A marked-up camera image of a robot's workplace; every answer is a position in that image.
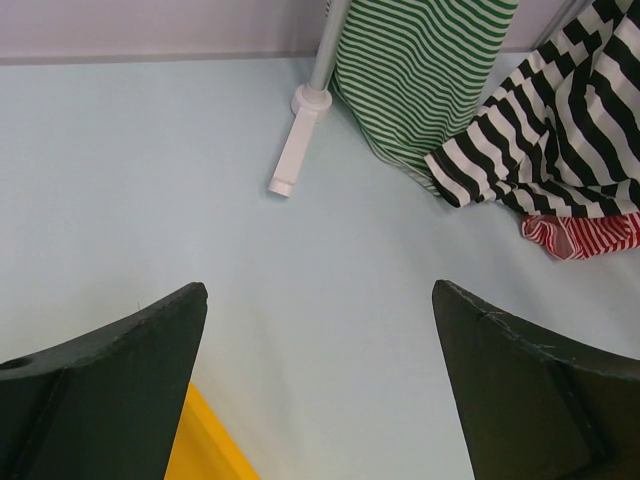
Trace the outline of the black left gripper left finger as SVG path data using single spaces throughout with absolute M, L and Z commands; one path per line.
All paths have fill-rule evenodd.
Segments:
M 4 479 L 162 479 L 207 315 L 193 282 L 1 365 Z

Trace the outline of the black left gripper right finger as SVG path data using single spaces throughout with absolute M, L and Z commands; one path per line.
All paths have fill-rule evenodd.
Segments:
M 639 362 L 439 280 L 436 328 L 477 479 L 636 479 Z

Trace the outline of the black white striped tank top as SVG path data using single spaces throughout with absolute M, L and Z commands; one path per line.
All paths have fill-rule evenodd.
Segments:
M 452 206 L 602 218 L 639 209 L 639 5 L 595 1 L 426 158 Z

